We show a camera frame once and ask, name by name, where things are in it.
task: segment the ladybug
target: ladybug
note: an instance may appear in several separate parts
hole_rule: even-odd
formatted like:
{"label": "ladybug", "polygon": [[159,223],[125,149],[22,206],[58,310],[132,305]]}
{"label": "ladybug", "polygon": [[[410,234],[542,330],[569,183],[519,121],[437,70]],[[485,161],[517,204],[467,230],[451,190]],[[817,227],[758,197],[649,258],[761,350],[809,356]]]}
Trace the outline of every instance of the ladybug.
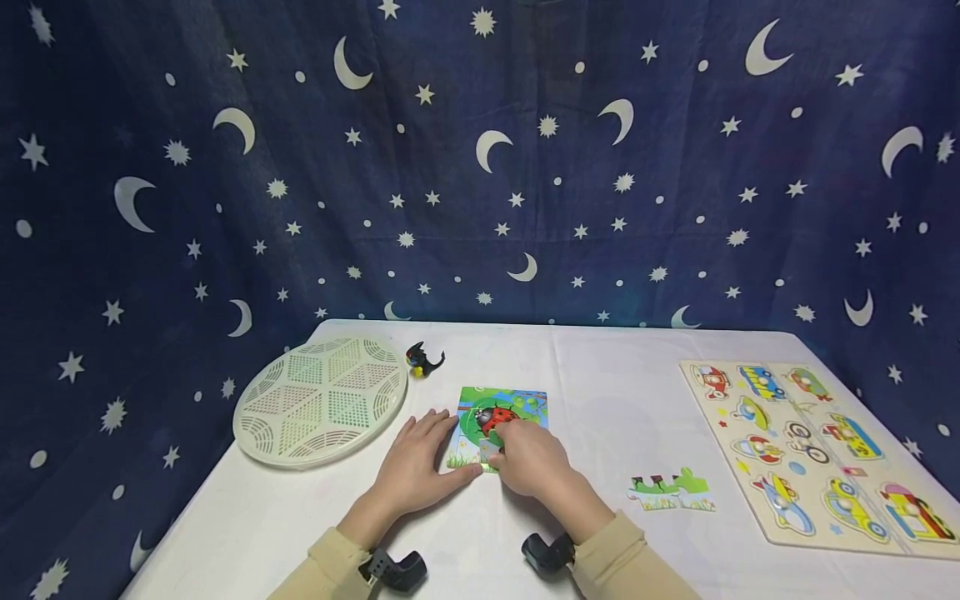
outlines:
{"label": "ladybug", "polygon": [[477,424],[480,425],[480,431],[483,432],[485,438],[490,436],[490,432],[493,431],[493,428],[499,423],[506,423],[519,418],[520,415],[514,411],[499,406],[485,408],[477,411],[476,414]]}

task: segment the ladybug puzzle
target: ladybug puzzle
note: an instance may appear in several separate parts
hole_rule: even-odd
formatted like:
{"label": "ladybug puzzle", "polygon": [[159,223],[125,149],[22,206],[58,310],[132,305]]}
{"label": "ladybug puzzle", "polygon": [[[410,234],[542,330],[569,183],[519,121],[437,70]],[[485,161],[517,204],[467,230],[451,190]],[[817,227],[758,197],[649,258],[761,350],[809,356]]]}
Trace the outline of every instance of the ladybug puzzle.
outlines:
{"label": "ladybug puzzle", "polygon": [[546,392],[464,388],[460,391],[457,419],[459,422],[450,437],[442,468],[450,470],[480,463],[485,472],[492,473],[495,469],[488,465],[488,460],[503,446],[496,435],[496,426],[523,419],[547,427]]}

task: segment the wooden peg puzzle board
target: wooden peg puzzle board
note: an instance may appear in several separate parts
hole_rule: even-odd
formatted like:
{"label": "wooden peg puzzle board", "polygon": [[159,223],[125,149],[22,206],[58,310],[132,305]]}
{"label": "wooden peg puzzle board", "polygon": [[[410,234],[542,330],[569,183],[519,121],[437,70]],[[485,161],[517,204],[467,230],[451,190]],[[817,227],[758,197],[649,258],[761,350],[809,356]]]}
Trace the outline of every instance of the wooden peg puzzle board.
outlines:
{"label": "wooden peg puzzle board", "polygon": [[924,484],[889,461],[812,368],[681,368],[768,541],[960,561],[957,530],[924,502]]}

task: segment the white table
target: white table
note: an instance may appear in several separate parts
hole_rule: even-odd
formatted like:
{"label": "white table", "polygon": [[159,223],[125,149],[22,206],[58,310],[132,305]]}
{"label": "white table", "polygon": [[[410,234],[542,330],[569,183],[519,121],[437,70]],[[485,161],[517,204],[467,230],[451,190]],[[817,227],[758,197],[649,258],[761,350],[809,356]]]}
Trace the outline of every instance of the white table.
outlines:
{"label": "white table", "polygon": [[[721,332],[498,324],[327,321],[310,341],[371,335],[403,351],[424,340],[446,363],[411,381],[399,416],[347,459],[307,472],[270,470],[232,445],[128,588],[131,600],[265,598],[372,482],[408,415],[456,409],[463,386],[546,391],[550,429],[570,461],[704,598],[944,598],[960,588],[960,564],[776,546],[763,537],[678,367],[682,359],[803,362],[827,372],[797,338]],[[838,380],[860,422],[877,432],[891,460],[913,458]],[[626,497],[635,475],[680,467],[709,480],[718,512],[644,513]],[[919,466],[913,468],[923,471]],[[947,523],[960,504],[925,471],[928,501]],[[542,510],[504,495],[483,475],[439,510],[406,523],[389,540],[402,558],[419,550],[430,576],[419,598],[576,598],[569,580],[542,582],[520,555],[533,532],[558,532]],[[381,597],[394,597],[389,591]],[[643,598],[642,590],[637,598]]]}

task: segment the white plastic basket lid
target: white plastic basket lid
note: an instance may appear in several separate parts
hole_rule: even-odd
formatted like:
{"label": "white plastic basket lid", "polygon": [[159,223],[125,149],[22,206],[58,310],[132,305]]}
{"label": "white plastic basket lid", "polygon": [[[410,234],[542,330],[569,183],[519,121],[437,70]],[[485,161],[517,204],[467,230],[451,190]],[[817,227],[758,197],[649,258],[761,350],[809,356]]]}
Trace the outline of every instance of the white plastic basket lid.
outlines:
{"label": "white plastic basket lid", "polygon": [[383,342],[300,346],[253,378],[233,412],[233,435],[240,449],[272,467],[323,465],[376,437],[406,391],[403,359]]}

